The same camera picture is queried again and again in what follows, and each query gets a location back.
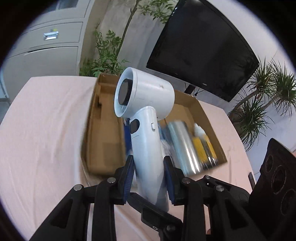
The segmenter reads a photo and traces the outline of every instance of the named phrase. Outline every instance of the drawer handle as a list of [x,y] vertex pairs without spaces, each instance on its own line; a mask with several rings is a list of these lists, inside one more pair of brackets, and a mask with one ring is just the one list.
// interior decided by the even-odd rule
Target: drawer handle
[[44,37],[44,40],[56,39],[58,34],[59,34],[59,31],[49,32],[49,33],[43,34],[43,37]]

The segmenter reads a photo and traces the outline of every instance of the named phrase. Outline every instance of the hair dryer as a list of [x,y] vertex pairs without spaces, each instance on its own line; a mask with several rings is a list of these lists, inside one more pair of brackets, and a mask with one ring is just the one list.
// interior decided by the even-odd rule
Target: hair dryer
[[130,118],[139,194],[164,211],[168,198],[157,121],[170,113],[174,101],[169,82],[130,67],[122,73],[114,99],[115,114]]

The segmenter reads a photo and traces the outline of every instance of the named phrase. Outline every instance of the black television screen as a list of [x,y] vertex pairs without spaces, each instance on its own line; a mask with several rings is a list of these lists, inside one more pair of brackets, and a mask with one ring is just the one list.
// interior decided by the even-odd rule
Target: black television screen
[[258,67],[235,26],[205,0],[180,0],[147,68],[184,80],[231,101]]

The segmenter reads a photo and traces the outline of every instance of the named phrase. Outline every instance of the silver cylinder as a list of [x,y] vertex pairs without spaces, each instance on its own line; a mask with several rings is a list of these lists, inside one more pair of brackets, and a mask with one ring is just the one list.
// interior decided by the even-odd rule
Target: silver cylinder
[[203,171],[202,164],[196,154],[191,135],[183,121],[172,121],[167,126],[174,166],[180,168],[185,176],[196,175]]

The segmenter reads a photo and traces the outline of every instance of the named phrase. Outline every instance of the cabinet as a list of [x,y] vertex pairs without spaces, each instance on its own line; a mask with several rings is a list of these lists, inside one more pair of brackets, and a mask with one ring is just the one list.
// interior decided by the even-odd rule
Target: cabinet
[[109,1],[59,0],[28,27],[2,69],[11,102],[31,77],[79,75],[80,62],[93,57],[92,32]]

